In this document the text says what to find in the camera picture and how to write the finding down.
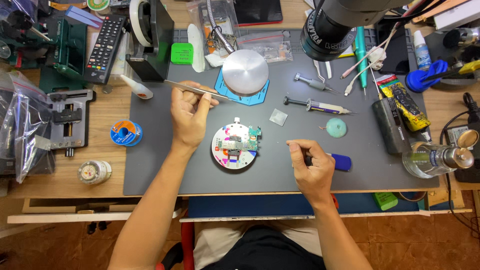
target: tv remote control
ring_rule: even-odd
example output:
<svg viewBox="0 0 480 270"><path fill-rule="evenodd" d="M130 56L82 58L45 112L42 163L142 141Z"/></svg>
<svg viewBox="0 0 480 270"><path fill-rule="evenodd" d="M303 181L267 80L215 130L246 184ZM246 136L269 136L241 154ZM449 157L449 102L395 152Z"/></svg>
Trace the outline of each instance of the tv remote control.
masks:
<svg viewBox="0 0 480 270"><path fill-rule="evenodd" d="M86 81L97 85L107 84L120 45L122 28L126 23L125 16L114 14L105 16L84 71Z"/></svg>

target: green box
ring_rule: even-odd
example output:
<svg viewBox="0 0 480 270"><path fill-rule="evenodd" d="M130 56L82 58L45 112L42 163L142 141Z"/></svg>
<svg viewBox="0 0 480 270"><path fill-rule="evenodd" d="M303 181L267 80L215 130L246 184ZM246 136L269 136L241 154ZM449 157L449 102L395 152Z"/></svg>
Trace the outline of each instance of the green box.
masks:
<svg viewBox="0 0 480 270"><path fill-rule="evenodd" d="M193 45L191 43L173 43L170 59L174 64L191 65L193 63Z"/></svg>
<svg viewBox="0 0 480 270"><path fill-rule="evenodd" d="M375 192L372 193L373 200L377 206L385 211L398 204L398 199L391 192Z"/></svg>

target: wooden desk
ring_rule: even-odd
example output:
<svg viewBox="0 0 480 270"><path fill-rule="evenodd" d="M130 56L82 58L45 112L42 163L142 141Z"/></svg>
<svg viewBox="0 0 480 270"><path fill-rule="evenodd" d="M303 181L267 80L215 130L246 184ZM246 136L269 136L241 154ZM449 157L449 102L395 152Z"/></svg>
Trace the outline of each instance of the wooden desk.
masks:
<svg viewBox="0 0 480 270"><path fill-rule="evenodd" d="M176 28L187 28L191 23L185 2L163 0L175 21ZM305 23L304 11L309 7L302 0L282 0L283 23L251 26L256 28L302 28ZM424 36L434 31L433 27L407 25L412 32L420 30ZM38 71L23 71L38 84ZM438 142L443 126L455 115L466 110L462 95L469 91L475 100L480 101L479 84L457 91L430 89L424 93L427 114L434 142ZM128 119L130 113L129 87L115 87L113 92L97 94L97 100L90 106L89 146L75 150L73 158L64 157L62 150L57 153L57 168L53 175L27 177L23 184L14 185L9 196L16 198L81 198L81 197L124 197L123 178L125 171L126 148L115 145L109 138L111 125L119 119ZM452 125L466 123L466 116L460 117ZM87 160L105 160L112 166L112 176L100 185L85 185L77 179L78 167ZM480 189L480 184L452 183L453 189Z"/></svg>

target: glass bottle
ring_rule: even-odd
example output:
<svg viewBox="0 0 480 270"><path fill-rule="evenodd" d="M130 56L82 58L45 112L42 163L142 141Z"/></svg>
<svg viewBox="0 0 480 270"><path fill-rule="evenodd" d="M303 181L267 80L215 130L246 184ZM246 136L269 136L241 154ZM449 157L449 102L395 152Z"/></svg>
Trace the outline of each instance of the glass bottle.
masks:
<svg viewBox="0 0 480 270"><path fill-rule="evenodd" d="M468 147L473 146L478 138L475 130L467 130L458 138L459 147L415 142L411 145L411 152L402 154L403 165L419 178L432 178L459 168L470 168L474 158Z"/></svg>

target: syringe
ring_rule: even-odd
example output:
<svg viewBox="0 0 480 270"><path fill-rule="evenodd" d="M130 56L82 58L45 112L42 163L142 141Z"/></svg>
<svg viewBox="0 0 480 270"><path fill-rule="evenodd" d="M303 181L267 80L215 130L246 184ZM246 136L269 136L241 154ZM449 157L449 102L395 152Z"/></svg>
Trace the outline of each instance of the syringe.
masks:
<svg viewBox="0 0 480 270"><path fill-rule="evenodd" d="M307 110L319 110L319 111L335 113L335 114L356 113L356 112L347 110L347 109L345 109L343 107L340 107L340 106L337 106L337 105L316 102L316 101L313 101L311 98L309 98L307 100L307 102L305 102L305 101L293 100L293 99L289 99L288 97L284 97L283 98L283 104L287 105L289 103L306 105Z"/></svg>

